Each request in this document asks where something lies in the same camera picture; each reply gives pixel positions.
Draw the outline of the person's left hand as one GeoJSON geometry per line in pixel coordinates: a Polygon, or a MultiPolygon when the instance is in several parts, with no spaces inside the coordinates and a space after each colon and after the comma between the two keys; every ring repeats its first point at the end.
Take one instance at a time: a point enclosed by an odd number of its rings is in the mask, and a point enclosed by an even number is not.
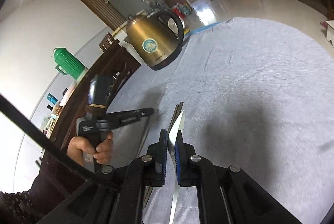
{"type": "Polygon", "coordinates": [[[91,154],[97,163],[104,165],[110,162],[113,152],[113,132],[109,132],[106,139],[94,147],[86,138],[75,136],[67,147],[67,155],[81,166],[84,166],[83,153],[91,154]]]}

